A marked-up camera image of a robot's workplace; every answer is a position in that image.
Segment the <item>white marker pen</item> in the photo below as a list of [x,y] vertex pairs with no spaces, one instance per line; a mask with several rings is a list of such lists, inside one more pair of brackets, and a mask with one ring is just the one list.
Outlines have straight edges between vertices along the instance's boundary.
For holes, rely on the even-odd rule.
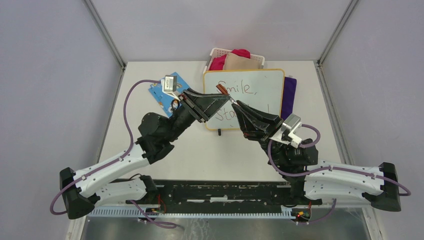
[[238,102],[234,99],[234,98],[232,98],[230,95],[228,95],[228,101],[232,104],[232,105],[236,105],[236,106],[238,106],[239,104],[238,104]]

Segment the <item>yellow framed whiteboard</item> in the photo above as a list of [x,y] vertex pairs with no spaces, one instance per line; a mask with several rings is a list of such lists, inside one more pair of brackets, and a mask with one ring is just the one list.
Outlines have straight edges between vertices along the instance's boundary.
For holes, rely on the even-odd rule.
[[207,71],[203,75],[203,91],[219,93],[222,85],[234,100],[265,113],[280,115],[285,72],[276,69]]

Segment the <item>red marker cap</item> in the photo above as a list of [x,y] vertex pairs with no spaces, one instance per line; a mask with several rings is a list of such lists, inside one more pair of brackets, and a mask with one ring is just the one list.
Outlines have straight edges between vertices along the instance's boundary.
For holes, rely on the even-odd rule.
[[228,93],[228,91],[227,91],[227,89],[223,86],[223,85],[221,85],[221,84],[217,84],[216,85],[216,88],[223,94],[223,95],[228,95],[229,93]]

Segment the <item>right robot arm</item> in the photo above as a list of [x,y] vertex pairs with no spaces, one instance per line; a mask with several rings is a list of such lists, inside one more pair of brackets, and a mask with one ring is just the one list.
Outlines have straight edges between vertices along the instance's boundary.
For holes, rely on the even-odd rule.
[[373,208],[401,211],[401,185],[394,164],[375,167],[334,163],[319,158],[320,131],[295,114],[283,119],[260,111],[240,100],[232,100],[243,136],[260,144],[268,164],[289,182],[289,199],[295,204],[308,200],[350,200]]

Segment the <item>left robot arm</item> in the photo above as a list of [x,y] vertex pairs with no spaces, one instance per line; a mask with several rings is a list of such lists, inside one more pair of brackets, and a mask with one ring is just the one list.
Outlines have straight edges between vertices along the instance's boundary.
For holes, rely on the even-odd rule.
[[141,136],[137,139],[131,136],[127,150],[80,170],[67,167],[60,171],[60,192],[55,198],[63,199],[66,208],[64,214],[70,220],[88,215],[106,200],[120,201],[125,195],[130,200],[153,203],[157,198],[154,187],[119,187],[116,179],[165,158],[174,149],[172,143],[188,127],[195,121],[205,123],[211,119],[230,101],[230,95],[200,93],[188,88],[182,91],[177,101],[179,107],[170,117],[155,112],[147,113],[138,127]]

